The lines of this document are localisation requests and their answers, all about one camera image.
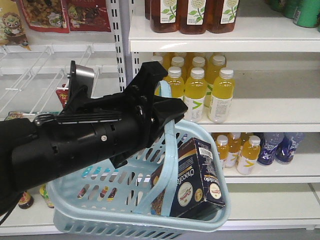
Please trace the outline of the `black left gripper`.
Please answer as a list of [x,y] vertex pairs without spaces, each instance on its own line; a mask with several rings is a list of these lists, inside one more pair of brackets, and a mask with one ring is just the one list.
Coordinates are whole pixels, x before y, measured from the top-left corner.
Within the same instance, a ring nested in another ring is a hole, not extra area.
[[179,122],[188,110],[180,98],[155,95],[167,74],[158,61],[143,62],[124,94],[85,100],[75,112],[38,115],[32,176],[54,180],[105,159],[120,168],[150,147],[169,121]]

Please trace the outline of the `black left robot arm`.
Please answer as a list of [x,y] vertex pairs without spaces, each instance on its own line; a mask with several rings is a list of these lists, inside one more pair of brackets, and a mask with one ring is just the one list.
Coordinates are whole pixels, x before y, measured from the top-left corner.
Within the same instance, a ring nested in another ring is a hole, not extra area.
[[91,98],[94,71],[70,63],[68,99],[63,110],[34,120],[0,123],[0,214],[15,208],[23,193],[109,159],[115,168],[149,148],[170,121],[184,118],[180,98],[155,95],[167,70],[144,62],[124,91]]

